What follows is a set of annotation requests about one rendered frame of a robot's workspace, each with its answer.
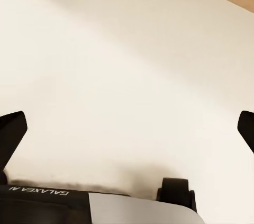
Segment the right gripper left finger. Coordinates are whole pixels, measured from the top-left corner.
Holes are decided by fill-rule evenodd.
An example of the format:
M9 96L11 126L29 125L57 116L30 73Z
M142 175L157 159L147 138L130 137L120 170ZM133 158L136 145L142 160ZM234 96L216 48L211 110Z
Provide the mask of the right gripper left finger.
M23 111L0 117L0 174L28 130Z

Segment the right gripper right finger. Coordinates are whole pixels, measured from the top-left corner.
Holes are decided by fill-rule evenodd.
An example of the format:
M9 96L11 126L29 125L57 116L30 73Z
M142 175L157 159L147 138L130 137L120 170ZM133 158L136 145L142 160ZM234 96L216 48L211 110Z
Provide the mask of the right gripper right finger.
M242 111L237 129L254 153L254 113L246 110Z

